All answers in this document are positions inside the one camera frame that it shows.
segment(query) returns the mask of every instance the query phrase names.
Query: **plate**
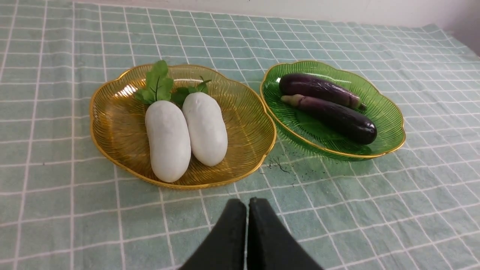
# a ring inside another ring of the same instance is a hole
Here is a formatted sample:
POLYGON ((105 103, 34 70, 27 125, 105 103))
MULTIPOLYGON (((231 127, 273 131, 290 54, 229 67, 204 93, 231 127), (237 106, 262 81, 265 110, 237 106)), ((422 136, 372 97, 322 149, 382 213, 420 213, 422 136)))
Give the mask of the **plate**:
POLYGON ((340 160, 367 160, 391 153, 405 142, 403 115, 398 106, 380 94, 361 76, 338 70, 318 61, 280 63, 272 66, 260 85, 260 96, 279 131, 302 149, 340 160), (377 127, 377 138, 369 145, 359 145, 338 135, 318 120, 280 101, 280 77, 288 73, 320 76, 358 95, 367 105, 362 112, 377 127))
POLYGON ((257 170, 271 151, 276 127, 260 97, 249 87, 197 65, 168 67, 174 88, 194 85, 200 76, 211 79, 209 95, 221 107, 228 134, 224 160, 214 166, 201 164, 192 155, 188 170, 177 181, 165 183, 153 173, 145 129, 146 105, 134 98, 145 86, 151 64, 134 67, 118 79, 105 83, 90 102, 90 133, 95 146, 110 161, 152 184, 197 189, 225 185, 257 170))

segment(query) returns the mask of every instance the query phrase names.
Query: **purple eggplant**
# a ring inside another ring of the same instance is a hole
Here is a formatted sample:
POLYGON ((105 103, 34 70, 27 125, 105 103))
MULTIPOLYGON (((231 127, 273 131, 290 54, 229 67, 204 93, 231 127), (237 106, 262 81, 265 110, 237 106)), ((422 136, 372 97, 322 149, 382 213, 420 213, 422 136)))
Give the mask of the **purple eggplant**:
POLYGON ((304 73, 290 73, 280 78, 278 87, 283 95, 301 94, 307 97, 321 98, 350 109, 366 110, 367 106, 360 97, 318 76, 304 73))
POLYGON ((377 138, 377 128, 373 122, 367 116, 350 108, 300 94, 282 96, 281 100, 358 144, 371 144, 377 138))

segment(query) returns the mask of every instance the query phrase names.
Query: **scalloped plate edge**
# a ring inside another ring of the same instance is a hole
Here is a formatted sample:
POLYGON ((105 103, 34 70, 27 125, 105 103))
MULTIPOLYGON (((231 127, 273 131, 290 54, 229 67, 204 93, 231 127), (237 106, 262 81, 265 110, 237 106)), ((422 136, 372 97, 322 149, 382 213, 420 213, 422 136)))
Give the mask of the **scalloped plate edge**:
POLYGON ((388 153, 392 153, 392 152, 395 152, 397 151, 398 149, 400 149, 404 144, 405 144, 405 140, 407 139, 407 134, 405 133, 405 128, 404 128, 404 124, 405 124, 405 121, 404 121, 404 116, 402 114, 402 111, 400 110, 400 108, 391 100, 389 99, 388 97, 386 97, 385 95, 383 95, 382 93, 380 93, 380 91, 377 89, 377 87, 372 84, 369 80, 367 80, 366 78, 363 78, 361 77, 360 75, 358 74, 355 74, 353 72, 350 72, 350 71, 346 71, 346 70, 341 70, 341 69, 338 69, 338 68, 335 68, 329 64, 325 64, 323 62, 320 62, 320 61, 314 61, 314 60, 302 60, 302 61, 297 61, 297 62, 293 62, 293 63, 278 63, 278 64, 275 64, 273 66, 271 66, 266 72, 265 72, 265 75, 262 79, 262 82, 260 83, 260 99, 262 100, 262 102, 265 104, 265 107, 267 108, 268 110, 268 113, 272 116, 272 118, 278 123, 280 124, 281 127, 283 127, 286 131, 290 132, 291 134, 293 134, 295 137, 297 137, 299 140, 303 141, 304 143, 310 145, 311 147, 313 148, 316 148, 317 150, 320 150, 320 151, 325 151, 325 152, 328 152, 328 153, 331 153, 331 154, 336 154, 336 155, 339 155, 339 156, 343 156, 343 157, 349 157, 349 158, 358 158, 358 159, 372 159, 372 158, 377 158, 377 157, 380 157, 380 156, 383 156, 383 155, 386 155, 388 153), (393 104, 395 106, 395 108, 398 110, 398 112, 400 113, 400 115, 402 116, 402 125, 401 125, 401 130, 402 130, 402 134, 403 134, 403 139, 402 141, 394 148, 388 150, 388 151, 385 151, 383 153, 380 153, 380 154, 375 154, 375 155, 355 155, 355 154, 348 154, 348 153, 343 153, 343 152, 338 152, 338 151, 335 151, 335 150, 331 150, 331 149, 328 149, 328 148, 325 148, 325 147, 321 147, 321 146, 318 146, 317 144, 314 144, 312 143, 311 141, 305 139, 304 137, 300 136, 299 134, 297 134, 296 132, 294 132, 293 130, 291 130, 288 126, 286 126, 283 122, 280 121, 280 119, 277 118, 277 116, 273 113, 273 111, 270 109, 270 107, 267 105, 267 102, 265 100, 265 96, 264 96, 264 91, 263 91, 263 86, 264 86, 264 83, 267 79, 267 76, 268 74, 270 73, 270 71, 280 65, 297 65, 297 64, 300 64, 300 63, 304 63, 304 62, 314 62, 316 64, 321 64, 321 65, 325 65, 325 66, 328 66, 329 68, 331 69, 334 69, 336 71, 340 71, 340 72, 345 72, 345 73, 349 73, 353 76, 356 76, 356 77, 359 77, 363 80, 365 80, 366 82, 368 82, 370 85, 372 85, 372 87, 377 91, 378 95, 382 96, 383 98, 385 98, 386 100, 388 100, 388 102, 390 102, 391 104, 393 104))
POLYGON ((204 69, 208 69, 212 72, 215 72, 217 74, 219 74, 220 76, 222 76, 225 80, 228 80, 228 81, 231 81, 231 82, 234 82, 236 84, 240 84, 240 85, 243 85, 245 86, 249 91, 251 91, 255 97, 258 98, 258 100, 260 101, 260 104, 262 105, 263 107, 263 110, 264 110, 264 113, 265 113, 265 116, 267 117, 267 119, 270 121, 270 124, 272 125, 273 127, 273 140, 272 140, 272 143, 270 144, 268 150, 262 155, 262 158, 260 158, 260 161, 258 162, 257 165, 255 165, 250 171, 246 172, 244 175, 242 176, 239 176, 239 177, 235 177, 235 178, 232 178, 232 179, 229 179, 227 181, 223 181, 223 182, 219 182, 219 183, 212 183, 212 184, 199 184, 199 185, 175 185, 175 184, 170 184, 170 183, 165 183, 165 182, 161 182, 161 181, 155 181, 153 179, 150 179, 148 177, 145 177, 133 170, 131 170, 130 168, 126 167, 125 165, 121 164, 120 162, 118 162, 118 160, 112 158, 109 154, 107 154, 103 148, 98 144, 96 138, 95 138, 95 135, 94 135, 94 129, 93 129, 93 123, 94 123, 94 116, 93 116, 93 108, 94 108, 94 101, 95 101, 95 97, 97 96, 97 94, 102 91, 102 89, 104 87, 106 87, 107 85, 109 84, 112 84, 114 82, 120 82, 123 80, 123 78, 128 74, 128 73, 131 73, 131 72, 134 72, 135 70, 137 69, 141 69, 143 67, 146 67, 146 66, 152 66, 153 64, 143 64, 143 65, 138 65, 138 66, 134 66, 128 70, 126 70, 124 73, 120 74, 118 76, 118 78, 114 79, 114 80, 110 80, 110 81, 107 81, 105 82, 104 84, 102 84, 97 90, 95 90, 95 92, 93 93, 91 99, 90 99, 90 105, 89 105, 89 117, 90 117, 90 137, 95 145, 95 147, 100 151, 100 153, 105 156, 109 161, 113 162, 115 165, 117 165, 118 167, 120 167, 121 169, 123 170, 126 170, 128 171, 129 173, 133 174, 135 177, 141 179, 141 180, 144 180, 146 182, 149 182, 151 184, 154 184, 154 185, 158 185, 158 186, 163 186, 163 187, 167 187, 167 188, 172 188, 172 189, 182 189, 182 190, 192 190, 192 189, 203 189, 203 188, 211 188, 211 187, 218 187, 218 186, 223 186, 223 185, 227 185, 227 184, 231 184, 231 183, 234 183, 238 180, 241 180, 245 177, 247 177, 248 175, 254 173, 258 168, 260 168, 260 166, 263 164, 263 162, 265 161, 265 158, 268 156, 268 154, 272 151, 273 147, 275 146, 275 142, 276 142, 276 137, 277 137, 277 130, 276 130, 276 125, 275 125, 275 121, 272 119, 272 117, 270 116, 270 114, 268 113, 268 110, 267 110, 267 106, 265 105, 265 103, 263 102, 262 98, 252 89, 250 88, 249 86, 241 83, 241 82, 238 82, 238 81, 235 81, 235 80, 232 80, 232 79, 229 79, 227 77, 225 77, 222 73, 216 71, 216 70, 213 70, 211 68, 208 68, 208 67, 205 67, 205 66, 201 66, 201 65, 191 65, 191 64, 180 64, 180 65, 172 65, 172 66, 168 66, 168 68, 176 68, 176 67, 186 67, 186 66, 190 66, 190 67, 199 67, 199 68, 204 68, 204 69))

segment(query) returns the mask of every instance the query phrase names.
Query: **green leaf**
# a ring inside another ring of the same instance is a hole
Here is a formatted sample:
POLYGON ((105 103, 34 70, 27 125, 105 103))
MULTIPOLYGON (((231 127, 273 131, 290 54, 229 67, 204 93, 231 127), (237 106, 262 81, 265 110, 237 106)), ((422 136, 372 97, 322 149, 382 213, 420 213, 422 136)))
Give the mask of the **green leaf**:
POLYGON ((170 100, 172 94, 170 90, 173 87, 173 79, 172 78, 163 78, 161 82, 159 82, 157 89, 156 89, 156 99, 157 100, 170 100))
POLYGON ((167 62, 165 60, 160 60, 157 61, 153 66, 152 69, 150 70, 155 76, 158 76, 160 78, 164 78, 168 74, 168 66, 167 62))
POLYGON ((144 104, 152 104, 155 102, 154 94, 148 89, 139 89, 134 94, 135 98, 144 104))
POLYGON ((203 92, 205 94, 208 94, 208 87, 207 87, 207 83, 211 82, 212 80, 204 80, 203 82, 201 82, 199 85, 197 85, 197 92, 203 92))
POLYGON ((145 103, 145 99, 144 99, 144 96, 143 96, 141 90, 136 91, 133 96, 134 96, 136 99, 138 99, 140 102, 145 103))
POLYGON ((177 91, 172 94, 172 101, 178 104, 180 107, 182 107, 188 95, 189 95, 189 92, 177 91))
POLYGON ((190 92, 188 91, 188 87, 178 87, 177 88, 178 93, 184 93, 184 94, 189 94, 190 92))
POLYGON ((189 92, 190 94, 191 94, 191 93, 195 93, 195 92, 197 92, 197 88, 194 87, 194 86, 189 86, 189 87, 188 87, 188 92, 189 92))
POLYGON ((142 97, 147 104, 152 104, 155 102, 154 93, 148 89, 142 89, 142 97))
POLYGON ((157 61, 145 75, 145 88, 138 90, 135 98, 145 104, 152 104, 157 100, 170 100, 173 79, 168 78, 167 74, 167 62, 157 61))

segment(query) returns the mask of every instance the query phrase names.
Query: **table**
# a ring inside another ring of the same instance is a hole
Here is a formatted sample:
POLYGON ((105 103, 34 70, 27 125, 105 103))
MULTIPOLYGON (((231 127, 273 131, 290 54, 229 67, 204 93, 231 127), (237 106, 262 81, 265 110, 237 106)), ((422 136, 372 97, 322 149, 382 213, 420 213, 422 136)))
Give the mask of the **table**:
POLYGON ((0 0, 0 62, 2 270, 176 269, 228 199, 253 196, 327 269, 480 268, 480 59, 434 25, 0 0), (158 188, 101 156, 88 106, 104 82, 159 58, 257 92, 278 62, 352 71, 400 107, 407 141, 343 162, 279 136, 235 184, 158 188))

